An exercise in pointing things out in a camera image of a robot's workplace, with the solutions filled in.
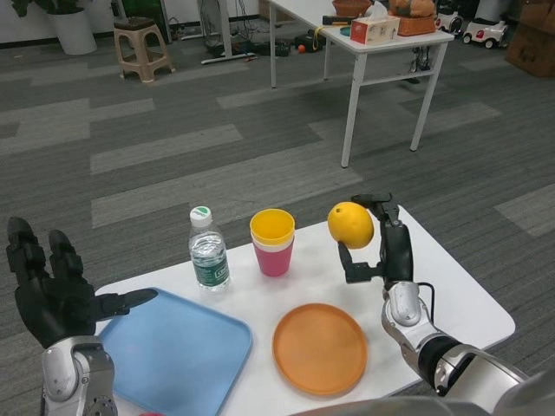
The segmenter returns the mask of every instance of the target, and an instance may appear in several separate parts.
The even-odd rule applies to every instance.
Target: stool
[[[147,35],[154,33],[162,48],[162,53],[153,52],[148,49]],[[125,36],[129,39],[134,49],[134,54],[123,56],[121,53],[120,38]],[[121,66],[121,78],[125,78],[125,71],[134,71],[139,74],[143,82],[154,81],[154,71],[158,68],[169,67],[175,72],[172,60],[167,52],[166,44],[160,33],[160,29],[153,19],[146,17],[129,17],[127,23],[114,23],[115,51]]]

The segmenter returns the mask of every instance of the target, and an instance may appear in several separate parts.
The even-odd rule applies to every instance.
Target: toy car
[[[450,15],[438,13],[437,19],[435,19],[435,27],[444,32],[458,36],[462,33],[462,17],[460,17],[459,13],[456,11]]]
[[[462,41],[470,43],[471,41],[484,43],[487,49],[494,46],[506,46],[506,32],[508,26],[504,21],[491,22],[486,19],[472,20],[465,31]]]

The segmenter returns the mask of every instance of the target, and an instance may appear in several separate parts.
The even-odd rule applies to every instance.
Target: yellow cup
[[[261,244],[287,243],[295,234],[295,218],[284,210],[276,208],[263,210],[252,217],[251,233]]]

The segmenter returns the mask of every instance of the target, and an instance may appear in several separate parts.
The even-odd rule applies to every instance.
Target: orange plate
[[[323,303],[299,306],[277,325],[273,354],[284,377],[313,394],[338,394],[364,374],[368,346],[346,312]]]

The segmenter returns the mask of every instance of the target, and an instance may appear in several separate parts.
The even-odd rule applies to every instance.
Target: yellow orange
[[[328,228],[331,236],[349,249],[367,246],[374,236],[372,217],[363,206],[354,202],[334,206],[328,215]]]

